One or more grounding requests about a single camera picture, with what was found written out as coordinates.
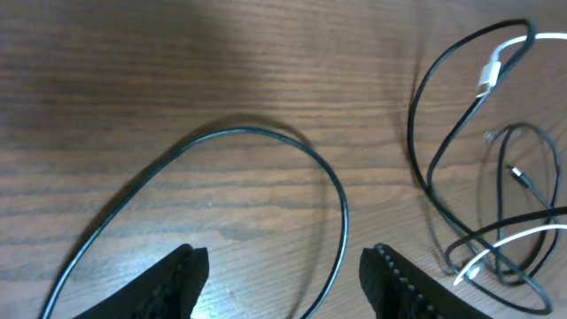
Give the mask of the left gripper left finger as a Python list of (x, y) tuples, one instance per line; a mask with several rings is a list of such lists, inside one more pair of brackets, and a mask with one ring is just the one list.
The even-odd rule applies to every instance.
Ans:
[(183, 244), (76, 319), (189, 318), (208, 275), (208, 251)]

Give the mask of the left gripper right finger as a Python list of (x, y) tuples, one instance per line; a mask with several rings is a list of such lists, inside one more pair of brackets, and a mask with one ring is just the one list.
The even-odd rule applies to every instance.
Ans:
[(362, 250), (359, 279), (377, 319), (489, 319), (389, 245)]

